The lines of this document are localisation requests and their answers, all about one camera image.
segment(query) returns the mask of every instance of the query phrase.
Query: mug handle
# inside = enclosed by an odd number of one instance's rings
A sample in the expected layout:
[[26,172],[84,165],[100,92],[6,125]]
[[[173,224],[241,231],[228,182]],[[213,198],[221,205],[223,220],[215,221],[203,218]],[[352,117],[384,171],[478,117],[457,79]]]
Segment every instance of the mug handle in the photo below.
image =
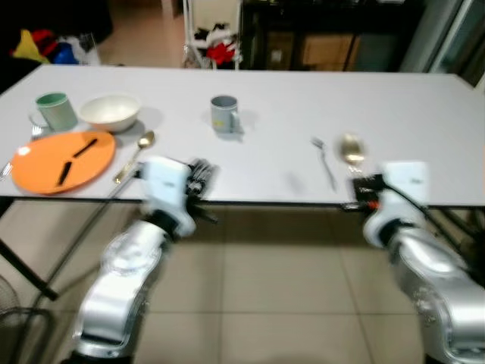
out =
[[230,132],[231,133],[234,133],[235,131],[239,131],[239,123],[240,123],[240,119],[239,119],[239,114],[237,113],[237,111],[232,111],[230,113]]
[[42,114],[40,114],[40,112],[36,111],[35,113],[34,112],[30,112],[29,113],[29,120],[30,120],[30,123],[32,123],[32,125],[36,125],[37,127],[41,127],[41,128],[48,128],[50,130],[52,130],[52,127],[49,125],[49,123],[47,122],[46,119],[44,119],[44,117],[42,117],[42,120],[43,120],[43,124],[39,124],[39,123],[36,123],[36,120],[35,120],[35,116],[39,116]]

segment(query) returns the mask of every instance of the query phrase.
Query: white bowl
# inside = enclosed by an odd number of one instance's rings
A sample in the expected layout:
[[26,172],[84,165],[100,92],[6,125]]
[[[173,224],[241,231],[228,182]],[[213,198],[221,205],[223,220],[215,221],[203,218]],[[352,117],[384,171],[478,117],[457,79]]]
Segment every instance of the white bowl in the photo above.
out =
[[117,133],[135,124],[140,110],[138,99],[108,95],[92,99],[80,109],[80,117],[94,128]]

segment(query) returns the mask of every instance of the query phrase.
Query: fork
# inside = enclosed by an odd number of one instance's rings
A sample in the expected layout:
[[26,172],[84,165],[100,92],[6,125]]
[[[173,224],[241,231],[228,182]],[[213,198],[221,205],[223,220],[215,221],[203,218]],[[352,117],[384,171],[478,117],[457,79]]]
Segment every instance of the fork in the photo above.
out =
[[[44,137],[46,134],[44,133],[45,128],[40,127],[39,125],[32,126],[32,136],[30,137],[31,141],[38,140]],[[11,172],[14,166],[9,162],[2,168],[0,171],[0,182],[2,182]]]
[[320,159],[321,159],[321,162],[322,164],[324,165],[325,167],[325,171],[327,172],[327,175],[328,175],[328,179],[330,180],[330,185],[332,186],[332,189],[334,191],[336,191],[336,180],[335,180],[335,177],[333,176],[333,173],[332,171],[330,170],[330,166],[328,165],[327,163],[327,160],[326,160],[326,148],[327,146],[325,145],[325,143],[318,139],[318,138],[313,138],[311,140],[311,144],[313,144],[314,146],[316,146],[317,148],[320,149]]

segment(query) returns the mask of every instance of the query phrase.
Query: cup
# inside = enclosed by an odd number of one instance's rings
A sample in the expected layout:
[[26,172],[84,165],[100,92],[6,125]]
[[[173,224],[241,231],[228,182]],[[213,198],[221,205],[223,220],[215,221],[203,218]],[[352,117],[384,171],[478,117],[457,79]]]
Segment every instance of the cup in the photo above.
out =
[[70,130],[77,124],[76,113],[65,93],[46,93],[37,98],[37,110],[43,116],[42,122],[36,122],[30,114],[30,122],[38,127],[48,127],[53,131]]
[[212,127],[218,133],[239,132],[237,99],[232,96],[216,96],[211,100]]

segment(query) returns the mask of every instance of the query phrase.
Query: yellow object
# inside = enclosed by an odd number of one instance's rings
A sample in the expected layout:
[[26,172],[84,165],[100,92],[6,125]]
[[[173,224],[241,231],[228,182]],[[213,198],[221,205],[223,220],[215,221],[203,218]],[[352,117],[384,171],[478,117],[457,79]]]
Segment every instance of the yellow object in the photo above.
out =
[[15,58],[28,58],[41,63],[50,63],[49,60],[39,53],[37,45],[32,39],[32,34],[26,29],[20,31],[20,43],[13,54]]

